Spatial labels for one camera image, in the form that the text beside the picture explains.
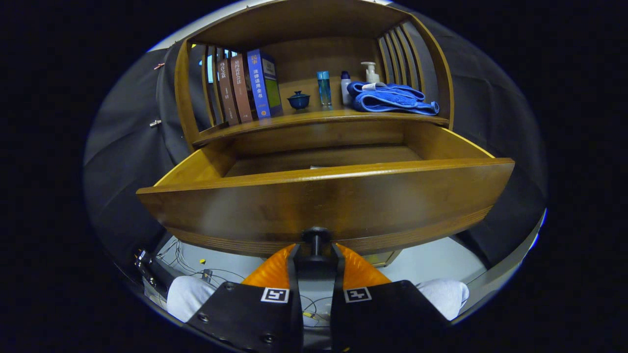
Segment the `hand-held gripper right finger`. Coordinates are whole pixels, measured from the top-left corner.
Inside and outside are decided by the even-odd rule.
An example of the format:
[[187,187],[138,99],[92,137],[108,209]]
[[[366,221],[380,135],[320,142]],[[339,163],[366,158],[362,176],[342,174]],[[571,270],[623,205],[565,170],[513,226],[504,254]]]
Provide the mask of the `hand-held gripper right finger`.
[[417,353],[445,333],[449,321],[410,281],[391,281],[346,246],[332,250],[332,351]]

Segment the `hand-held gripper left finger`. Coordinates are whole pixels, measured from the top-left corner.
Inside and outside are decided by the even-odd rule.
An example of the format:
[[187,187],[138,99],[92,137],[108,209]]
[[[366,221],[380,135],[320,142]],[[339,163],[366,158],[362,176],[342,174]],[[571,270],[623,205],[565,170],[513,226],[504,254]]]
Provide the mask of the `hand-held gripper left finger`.
[[303,315],[294,259],[279,250],[242,283],[226,282],[186,325],[234,353],[300,353]]

